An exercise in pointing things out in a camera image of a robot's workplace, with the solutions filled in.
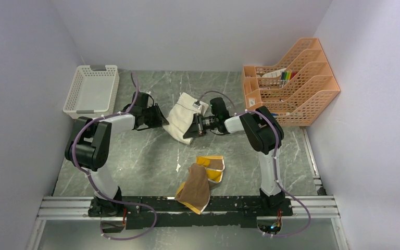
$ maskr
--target brown cloth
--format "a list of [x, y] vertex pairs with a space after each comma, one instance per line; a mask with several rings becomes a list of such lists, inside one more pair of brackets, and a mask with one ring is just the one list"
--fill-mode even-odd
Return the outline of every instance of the brown cloth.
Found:
[[209, 190], [223, 178], [223, 156], [197, 156], [196, 163], [191, 165], [188, 171], [186, 182], [183, 182], [176, 192], [176, 200], [201, 214], [209, 203]]
[[210, 198], [208, 175], [205, 167], [196, 163], [191, 165], [188, 171], [186, 182], [177, 190], [176, 200], [196, 214], [201, 214]]

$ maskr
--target marble floor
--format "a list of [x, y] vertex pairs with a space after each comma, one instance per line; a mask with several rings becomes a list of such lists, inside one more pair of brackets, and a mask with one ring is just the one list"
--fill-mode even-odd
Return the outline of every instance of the marble floor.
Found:
[[[244, 109], [240, 72], [138, 71], [137, 76], [140, 90], [152, 95], [165, 116], [183, 92], [197, 98], [205, 91], [217, 90], [235, 102], [237, 111]], [[133, 92], [130, 72], [121, 72], [115, 111], [131, 102]], [[217, 96], [206, 95], [203, 101], [209, 103]], [[316, 195], [303, 132], [298, 127], [283, 129], [280, 155], [283, 185], [294, 195]], [[198, 155], [224, 156], [223, 181], [212, 190], [212, 195], [259, 194], [258, 157], [244, 132], [225, 136], [208, 133], [185, 145], [174, 140], [163, 128], [128, 131], [116, 135], [109, 150], [106, 166], [123, 195], [174, 196]], [[64, 160], [53, 195], [93, 196], [93, 189], [85, 175]]]

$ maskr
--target white plastic basket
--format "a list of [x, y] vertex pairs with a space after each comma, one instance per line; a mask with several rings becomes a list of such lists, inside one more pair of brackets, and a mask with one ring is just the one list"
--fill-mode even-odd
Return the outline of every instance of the white plastic basket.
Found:
[[63, 111], [73, 119], [112, 114], [118, 86], [116, 65], [78, 66]]

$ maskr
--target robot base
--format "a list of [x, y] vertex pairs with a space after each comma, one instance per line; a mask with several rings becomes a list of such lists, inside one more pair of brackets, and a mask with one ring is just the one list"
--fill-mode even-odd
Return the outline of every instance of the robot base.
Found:
[[[177, 202], [174, 197], [165, 196], [124, 196], [125, 202], [144, 203], [152, 206], [158, 212], [156, 227], [190, 227], [190, 226], [228, 226], [235, 225], [242, 228], [258, 228], [257, 217], [277, 216], [280, 210], [282, 216], [292, 216], [291, 201], [285, 198], [284, 193], [266, 196], [260, 191], [260, 196], [211, 196], [206, 209], [201, 215], [197, 215], [183, 204]], [[119, 210], [117, 204], [102, 205], [109, 201], [95, 197], [90, 217], [122, 217], [123, 206]], [[109, 211], [101, 211], [101, 208], [110, 208]], [[149, 227], [154, 221], [154, 214], [146, 208], [126, 206], [128, 211], [126, 229], [142, 229]], [[120, 232], [123, 227], [107, 229], [108, 232]]]

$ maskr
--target purple cable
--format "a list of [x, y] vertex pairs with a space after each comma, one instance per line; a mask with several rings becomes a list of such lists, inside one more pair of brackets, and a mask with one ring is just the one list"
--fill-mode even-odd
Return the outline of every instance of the purple cable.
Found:
[[[277, 130], [275, 129], [275, 127], [273, 126], [273, 124], [269, 121], [269, 119], [268, 119], [266, 116], [264, 116], [262, 113], [260, 113], [260, 112], [258, 112], [258, 111], [252, 111], [252, 110], [246, 110], [246, 113], [247, 113], [247, 112], [248, 112], [248, 113], [254, 113], [254, 114], [259, 115], [261, 118], [263, 118], [264, 121], [266, 121], [266, 123], [267, 123], [267, 124], [270, 126], [270, 128], [272, 129], [272, 131], [273, 131], [273, 133], [274, 133], [274, 135], [275, 135], [275, 140], [276, 140], [276, 141], [275, 141], [275, 148], [273, 149], [273, 155], [274, 155], [274, 157], [276, 157], [276, 155], [277, 155], [277, 149], [278, 149], [278, 142], [279, 142], [279, 140], [280, 140], [280, 137], [278, 136]], [[297, 202], [304, 208], [304, 210], [306, 210], [308, 220], [307, 220], [307, 224], [306, 224], [304, 227], [302, 227], [301, 229], [299, 229], [299, 230], [297, 230], [297, 231], [295, 231], [295, 232], [286, 233], [286, 234], [278, 234], [278, 235], [271, 234], [271, 236], [272, 236], [272, 237], [288, 237], [288, 236], [293, 236], [293, 235], [295, 235], [295, 234], [301, 233], [301, 232], [303, 232], [304, 230], [306, 230], [306, 229], [309, 227], [309, 225], [310, 225], [311, 217], [310, 217], [309, 209], [307, 209], [306, 205], [304, 205], [297, 197], [293, 196], [291, 193], [289, 193], [288, 191], [286, 191], [286, 190], [280, 185], [280, 183], [277, 182], [277, 181], [278, 181], [278, 173], [277, 173], [277, 160], [276, 160], [276, 159], [273, 160], [273, 173], [274, 173], [274, 176], [275, 176], [275, 181], [276, 181], [277, 186], [281, 189], [281, 191], [283, 191], [285, 194], [287, 194], [287, 195], [290, 196], [292, 199], [294, 199], [295, 201], [297, 201]]]
[[146, 207], [146, 208], [148, 208], [149, 210], [151, 210], [151, 211], [154, 213], [154, 222], [153, 222], [153, 224], [151, 225], [151, 227], [148, 228], [145, 232], [140, 233], [140, 234], [138, 234], [138, 235], [136, 235], [136, 236], [133, 236], [133, 237], [128, 237], [128, 238], [109, 237], [109, 236], [107, 236], [107, 235], [103, 232], [103, 230], [102, 230], [102, 224], [101, 224], [101, 233], [102, 233], [102, 236], [105, 237], [105, 238], [107, 238], [107, 239], [115, 240], [115, 241], [134, 240], [134, 239], [136, 239], [136, 238], [139, 238], [139, 237], [144, 236], [145, 234], [149, 233], [149, 232], [154, 228], [154, 226], [155, 226], [156, 223], [157, 223], [157, 212], [156, 212], [156, 210], [154, 210], [151, 206], [148, 206], [148, 205], [146, 205], [146, 204], [134, 203], [134, 202], [121, 202], [121, 201], [116, 201], [115, 199], [111, 199], [111, 198], [109, 198], [108, 196], [106, 196], [105, 194], [103, 194], [103, 193], [97, 188], [96, 184], [94, 183], [93, 178], [91, 177], [90, 172], [89, 172], [89, 171], [86, 171], [85, 169], [83, 169], [83, 168], [79, 165], [79, 163], [78, 163], [78, 161], [77, 161], [77, 158], [76, 158], [76, 146], [77, 146], [77, 142], [79, 141], [79, 139], [80, 139], [80, 137], [82, 136], [83, 132], [86, 131], [87, 128], [89, 128], [89, 127], [91, 126], [91, 124], [93, 124], [93, 123], [95, 123], [95, 122], [97, 122], [97, 121], [100, 121], [100, 120], [104, 120], [104, 119], [111, 118], [111, 117], [115, 117], [115, 116], [122, 116], [122, 115], [126, 115], [126, 114], [129, 113], [129, 111], [130, 111], [130, 110], [132, 109], [132, 107], [134, 106], [135, 101], [137, 100], [137, 96], [139, 95], [139, 85], [137, 84], [137, 76], [136, 76], [135, 72], [131, 72], [131, 80], [132, 80], [132, 82], [133, 82], [133, 84], [134, 84], [134, 86], [135, 86], [135, 95], [134, 95], [134, 99], [132, 100], [132, 103], [131, 103], [131, 105], [128, 107], [128, 109], [125, 110], [125, 112], [119, 112], [119, 113], [115, 113], [115, 114], [108, 115], [108, 116], [104, 116], [104, 117], [98, 117], [98, 118], [96, 118], [96, 119], [91, 120], [90, 122], [88, 122], [88, 123], [79, 131], [79, 133], [77, 134], [76, 138], [74, 139], [73, 145], [72, 145], [72, 147], [71, 147], [71, 157], [72, 157], [72, 159], [73, 159], [74, 165], [77, 167], [77, 169], [79, 169], [80, 171], [82, 171], [82, 172], [84, 172], [84, 173], [86, 174], [86, 176], [88, 177], [88, 181], [90, 182], [91, 186], [94, 188], [94, 190], [96, 191], [96, 193], [98, 193], [102, 198], [106, 199], [107, 201], [115, 202], [115, 203], [119, 203], [119, 204], [123, 204], [123, 205], [131, 205], [131, 206]]

